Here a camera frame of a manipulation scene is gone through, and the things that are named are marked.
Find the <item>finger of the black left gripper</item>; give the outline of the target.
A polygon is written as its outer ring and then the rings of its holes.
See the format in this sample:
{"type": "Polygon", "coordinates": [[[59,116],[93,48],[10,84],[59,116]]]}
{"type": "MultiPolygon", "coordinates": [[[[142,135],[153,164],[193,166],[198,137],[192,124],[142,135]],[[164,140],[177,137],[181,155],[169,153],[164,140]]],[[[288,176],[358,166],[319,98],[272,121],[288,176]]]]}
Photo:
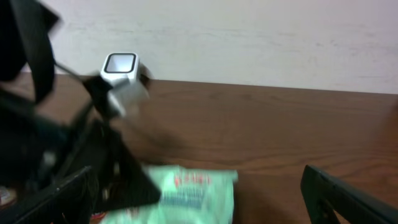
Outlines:
{"type": "Polygon", "coordinates": [[[96,212],[151,205],[160,200],[159,188],[144,173],[118,132],[101,125],[94,143],[99,183],[96,212]]]}

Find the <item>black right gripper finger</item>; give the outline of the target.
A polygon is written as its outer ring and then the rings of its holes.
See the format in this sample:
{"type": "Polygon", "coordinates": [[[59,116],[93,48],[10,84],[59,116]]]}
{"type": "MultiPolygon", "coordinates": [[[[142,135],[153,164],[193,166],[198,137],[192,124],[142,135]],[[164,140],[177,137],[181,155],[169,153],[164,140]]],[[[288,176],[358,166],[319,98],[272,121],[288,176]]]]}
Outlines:
{"type": "Polygon", "coordinates": [[[349,223],[397,224],[397,209],[307,165],[300,183],[312,224],[340,224],[337,214],[349,223]]]}

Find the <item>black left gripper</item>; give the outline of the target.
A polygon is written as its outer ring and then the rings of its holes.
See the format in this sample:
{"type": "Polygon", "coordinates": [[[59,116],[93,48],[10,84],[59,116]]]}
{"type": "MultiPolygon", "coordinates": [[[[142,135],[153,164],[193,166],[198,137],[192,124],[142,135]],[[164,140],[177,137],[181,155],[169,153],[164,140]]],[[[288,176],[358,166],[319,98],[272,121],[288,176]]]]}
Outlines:
{"type": "Polygon", "coordinates": [[[99,185],[112,179],[108,95],[115,87],[99,75],[83,86],[91,99],[68,126],[37,114],[27,98],[1,90],[1,184],[44,188],[1,210],[2,224],[90,222],[99,185]]]}

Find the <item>mint green wipes packet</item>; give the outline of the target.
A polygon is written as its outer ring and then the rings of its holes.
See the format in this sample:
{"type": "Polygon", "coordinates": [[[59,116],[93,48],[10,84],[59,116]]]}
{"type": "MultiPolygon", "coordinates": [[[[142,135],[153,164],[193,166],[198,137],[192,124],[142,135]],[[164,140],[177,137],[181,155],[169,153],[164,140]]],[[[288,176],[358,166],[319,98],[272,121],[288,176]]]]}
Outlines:
{"type": "Polygon", "coordinates": [[[158,203],[108,212],[105,224],[229,224],[233,222],[235,170],[146,166],[161,191],[158,203]]]}

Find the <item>red chocolate bar wrapper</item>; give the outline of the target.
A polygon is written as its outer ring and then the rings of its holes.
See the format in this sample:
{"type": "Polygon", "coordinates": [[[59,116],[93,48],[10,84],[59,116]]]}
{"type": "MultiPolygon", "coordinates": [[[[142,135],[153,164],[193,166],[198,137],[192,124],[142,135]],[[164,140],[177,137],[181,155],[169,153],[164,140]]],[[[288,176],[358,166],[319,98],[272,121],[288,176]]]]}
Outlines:
{"type": "Polygon", "coordinates": [[[17,199],[17,193],[14,189],[9,189],[4,186],[1,186],[0,193],[1,193],[1,207],[7,207],[13,204],[17,199]]]}

